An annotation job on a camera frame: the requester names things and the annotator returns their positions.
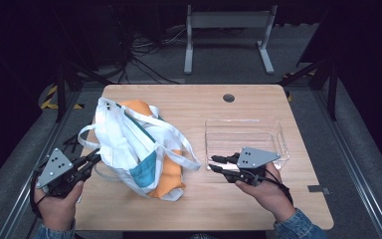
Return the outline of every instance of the sleeve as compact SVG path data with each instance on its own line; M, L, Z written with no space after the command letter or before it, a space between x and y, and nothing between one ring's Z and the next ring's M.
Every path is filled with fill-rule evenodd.
M54 231L45 225L40 225L35 239L74 239L76 234L76 221L73 221L70 231Z
M316 225L312 224L308 217L299 209L288 220L275 223L277 238L279 239L323 239L327 238L325 233Z

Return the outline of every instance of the metal frame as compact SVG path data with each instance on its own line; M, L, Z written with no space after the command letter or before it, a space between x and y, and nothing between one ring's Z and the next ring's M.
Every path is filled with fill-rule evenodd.
M187 49L185 52L184 73L192 73L193 61L193 28L265 28L262 41L257 42L257 47L262 56L266 73L271 75L275 72L266 49L278 6L272 6L270 11L258 12L193 12L188 5L187 12Z
M45 158L46 155L50 154L50 152L53 150L55 141L58 138L59 134L61 133L61 130L63 126L65 125L67 118L70 115L70 112L74 108L74 105L76 104L79 95L80 95L80 92L72 92L69 95L68 104L67 104L68 111L65 114L63 114L61 121L55 123L55 126L52 129L49 135L49 138L46 144L44 145L42 152L40 153L38 157L37 162ZM8 215L7 220L5 221L5 224L2 226L2 229L0 231L0 239L12 238L13 233L17 229L20 220L22 219L27 207L29 206L30 178L32 177L32 175L33 175L33 172L30 173L29 177L24 183L24 186L22 187L21 192L18 195L18 198L15 204L12 207L10 214Z
M343 154L343 161L346 165L349 175L352 178L353 183L355 184L359 196L361 197L362 202L364 203L364 206L371 217L371 221L373 222L378 234L380 235L380 238L382 238L382 210L377 202L376 197L374 196L374 192L372 191L364 174L362 173L355 156L350 150L350 147L346 142L342 131L340 130L340 127L335 120L330 118L328 114L328 102L324 95L321 91L313 91L313 95L319 107L321 108L321 112L327 121L330 130L338 142L338 146Z

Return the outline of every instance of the person's hand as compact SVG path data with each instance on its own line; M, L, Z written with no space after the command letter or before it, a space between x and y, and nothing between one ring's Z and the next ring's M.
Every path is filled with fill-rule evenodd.
M83 193L83 181L79 181L66 198L45 197L38 205L43 224L54 231L69 231L76 215L76 203ZM37 203L45 196L42 189L35 189L34 200Z
M281 174L272 162L266 164L266 169L282 183ZM266 177L274 180L267 172ZM277 222L283 222L295 213L295 208L289 202L285 194L279 187L271 182L263 181L258 186L249 185L243 181L236 181L235 184L245 193L253 196L266 210L272 212Z

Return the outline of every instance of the metal bracket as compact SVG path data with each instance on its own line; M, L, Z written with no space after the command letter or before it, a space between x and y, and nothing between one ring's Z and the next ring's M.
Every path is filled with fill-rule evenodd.
M331 191L327 187L322 187L321 185L309 185L309 192L322 192L324 195L331 194Z
M70 160L58 148L55 148L49 157L48 163L46 164L42 175L39 176L36 187L42 188L48 185L72 167L73 164Z
M238 158L239 168L257 168L281 158L281 155L253 147L243 147Z

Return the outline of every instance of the transparent plastic tray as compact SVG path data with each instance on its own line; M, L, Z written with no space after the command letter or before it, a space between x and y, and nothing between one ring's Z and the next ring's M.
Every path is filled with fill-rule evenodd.
M281 169L289 160L287 143L278 120L261 119L208 119L206 120L206 157L208 163L225 169L238 169L235 164L214 162L213 155L231 156L243 147L254 147L280 156L274 161Z

